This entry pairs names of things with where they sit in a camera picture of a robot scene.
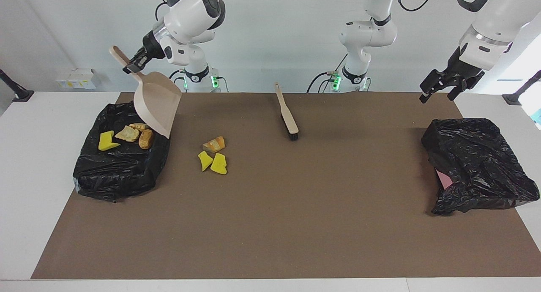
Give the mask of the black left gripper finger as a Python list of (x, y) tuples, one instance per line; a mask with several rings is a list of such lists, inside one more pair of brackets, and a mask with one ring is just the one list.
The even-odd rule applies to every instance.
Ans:
[(422, 90), (422, 94), (419, 97), (419, 100), (422, 104), (427, 103), (429, 98), (440, 90), (443, 90), (444, 87), (444, 72), (439, 72), (436, 69), (433, 69), (426, 78), (421, 82), (419, 87)]
[(448, 99), (454, 101), (459, 94), (467, 89), (467, 80), (461, 76), (455, 76), (449, 83), (452, 90), (448, 93)]

